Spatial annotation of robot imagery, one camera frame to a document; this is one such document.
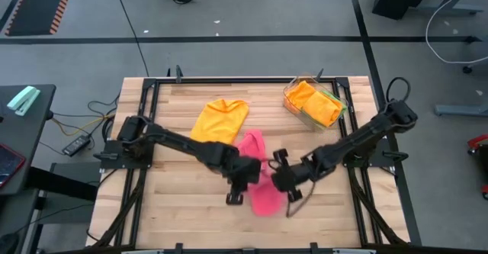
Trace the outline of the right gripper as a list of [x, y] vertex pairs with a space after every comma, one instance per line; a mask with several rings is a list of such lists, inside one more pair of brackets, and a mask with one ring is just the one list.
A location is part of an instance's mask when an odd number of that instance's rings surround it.
[[295, 164], [292, 166], [279, 166], [274, 174], [271, 175], [271, 180], [277, 190], [287, 192], [287, 199], [289, 203], [299, 201], [303, 195], [300, 189], [296, 187], [307, 181], [316, 181], [316, 172], [307, 164]]

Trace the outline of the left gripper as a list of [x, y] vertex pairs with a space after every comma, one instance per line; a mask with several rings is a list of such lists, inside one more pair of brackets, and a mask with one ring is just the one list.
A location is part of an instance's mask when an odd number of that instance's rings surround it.
[[226, 166], [224, 176], [231, 184], [230, 193], [226, 195], [227, 205], [241, 205], [243, 194], [249, 183], [257, 184], [261, 173], [262, 162], [259, 159], [239, 156], [233, 158]]

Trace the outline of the clear plastic bin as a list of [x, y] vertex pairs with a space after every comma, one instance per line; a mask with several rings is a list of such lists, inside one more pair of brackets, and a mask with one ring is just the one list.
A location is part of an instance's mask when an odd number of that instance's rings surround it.
[[[300, 83], [302, 81], [308, 82], [310, 85], [312, 85], [316, 89], [317, 92], [328, 91], [328, 92], [334, 94], [332, 89], [328, 89], [325, 86], [323, 86], [321, 83], [316, 82], [313, 77], [297, 76], [297, 77], [293, 78], [291, 80], [291, 82], [284, 88], [283, 95], [284, 95], [284, 93], [285, 93], [286, 90], [290, 89], [291, 87], [297, 85], [298, 83]], [[341, 99], [343, 102], [345, 102], [347, 104], [347, 107], [348, 107], [348, 102], [344, 98], [340, 98], [337, 94], [334, 94], [334, 95], [337, 98]], [[284, 107], [286, 109], [288, 109], [289, 112], [291, 112], [300, 121], [304, 122], [311, 130], [325, 130], [325, 129], [328, 129], [328, 128], [332, 127], [337, 122], [336, 121], [330, 127], [324, 127], [323, 125], [318, 124], [317, 122], [315, 122], [310, 116], [306, 115], [302, 111], [302, 108], [299, 111], [294, 111], [292, 109], [289, 109], [285, 105], [285, 103], [284, 103]]]

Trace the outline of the orange microfiber towel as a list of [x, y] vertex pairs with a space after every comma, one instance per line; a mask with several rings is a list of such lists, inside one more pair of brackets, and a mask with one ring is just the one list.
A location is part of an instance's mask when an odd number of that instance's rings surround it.
[[299, 111], [315, 92], [316, 89], [312, 85], [302, 81], [285, 91], [284, 103], [289, 109]]
[[302, 111], [310, 116], [318, 124], [322, 124], [322, 119], [325, 116], [323, 113], [323, 105], [325, 104], [325, 97], [320, 92], [315, 92], [303, 105]]
[[190, 138], [199, 142], [232, 144], [248, 114], [249, 105], [242, 100], [208, 102], [198, 116]]

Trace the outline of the green microfiber towel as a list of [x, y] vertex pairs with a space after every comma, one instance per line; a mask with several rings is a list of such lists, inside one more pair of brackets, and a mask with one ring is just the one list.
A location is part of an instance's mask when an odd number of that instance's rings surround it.
[[321, 91], [320, 93], [325, 97], [325, 104], [323, 105], [325, 116], [322, 119], [322, 124], [330, 127], [344, 114], [347, 104], [328, 91]]

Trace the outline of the black power adapter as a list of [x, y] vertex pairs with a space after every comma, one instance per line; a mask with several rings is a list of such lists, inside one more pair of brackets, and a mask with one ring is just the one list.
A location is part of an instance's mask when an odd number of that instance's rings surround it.
[[91, 139], [89, 136], [81, 135], [75, 138], [70, 144], [62, 149], [62, 154], [73, 157], [80, 150], [83, 150], [87, 145], [89, 145]]

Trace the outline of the red chair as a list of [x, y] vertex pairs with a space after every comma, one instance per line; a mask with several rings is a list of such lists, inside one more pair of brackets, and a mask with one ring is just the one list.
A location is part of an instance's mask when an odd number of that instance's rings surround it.
[[485, 182], [481, 187], [482, 197], [488, 201], [488, 134], [482, 134], [467, 142], [470, 156], [475, 156], [480, 164]]

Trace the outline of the dark side table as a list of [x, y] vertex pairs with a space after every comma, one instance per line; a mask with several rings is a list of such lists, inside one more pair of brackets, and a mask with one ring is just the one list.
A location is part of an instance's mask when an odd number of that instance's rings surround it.
[[25, 158], [24, 164], [0, 187], [0, 195], [14, 195], [24, 189], [40, 136], [53, 101], [56, 86], [33, 85], [40, 94], [24, 116], [7, 108], [7, 103], [26, 85], [0, 85], [0, 144], [4, 144]]

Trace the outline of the red phone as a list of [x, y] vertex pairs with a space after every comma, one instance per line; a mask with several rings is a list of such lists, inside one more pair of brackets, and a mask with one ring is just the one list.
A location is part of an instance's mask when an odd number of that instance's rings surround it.
[[9, 180], [25, 163], [25, 157], [12, 148], [0, 143], [0, 188], [5, 187]]

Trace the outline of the mint green stapler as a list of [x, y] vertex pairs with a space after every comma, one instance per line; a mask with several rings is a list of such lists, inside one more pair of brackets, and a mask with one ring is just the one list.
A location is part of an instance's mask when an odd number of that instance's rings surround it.
[[16, 94], [7, 104], [7, 108], [18, 116], [24, 116], [40, 94], [40, 90], [33, 86], [26, 86]]

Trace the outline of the black orange-striped floor mat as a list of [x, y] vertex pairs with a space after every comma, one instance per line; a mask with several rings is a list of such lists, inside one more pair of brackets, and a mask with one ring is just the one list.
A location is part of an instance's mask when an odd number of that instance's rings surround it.
[[69, 0], [18, 0], [5, 29], [8, 37], [56, 34]]

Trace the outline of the black metal rig frame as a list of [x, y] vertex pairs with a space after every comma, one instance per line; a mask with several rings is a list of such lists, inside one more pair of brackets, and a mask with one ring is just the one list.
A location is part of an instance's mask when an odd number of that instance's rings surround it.
[[[292, 163], [319, 145], [334, 143], [343, 130], [361, 126], [377, 113], [368, 77], [325, 77], [323, 87], [337, 88], [352, 111], [324, 131], [311, 130], [284, 106], [288, 83], [287, 77], [193, 77], [181, 83], [165, 78], [157, 92], [149, 92], [148, 100], [156, 102], [158, 124], [184, 135], [189, 135], [206, 103], [219, 98], [243, 100], [250, 109], [243, 129], [259, 129], [267, 152], [284, 148]], [[153, 158], [141, 208], [130, 211], [140, 219], [138, 249], [169, 254], [181, 244], [186, 253], [307, 254], [312, 243], [322, 253], [360, 244], [343, 166], [315, 185], [301, 186], [309, 201], [292, 218], [284, 212], [257, 217], [248, 201], [227, 205], [226, 181], [192, 157], [159, 146]]]

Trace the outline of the dark desk leg frame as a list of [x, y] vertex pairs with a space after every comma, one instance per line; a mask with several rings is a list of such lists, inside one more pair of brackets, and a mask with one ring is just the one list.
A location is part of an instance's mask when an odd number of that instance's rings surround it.
[[100, 181], [98, 162], [54, 163], [49, 170], [33, 167], [26, 185], [38, 189], [34, 216], [30, 225], [28, 254], [41, 254], [38, 248], [43, 228], [48, 224], [89, 223]]

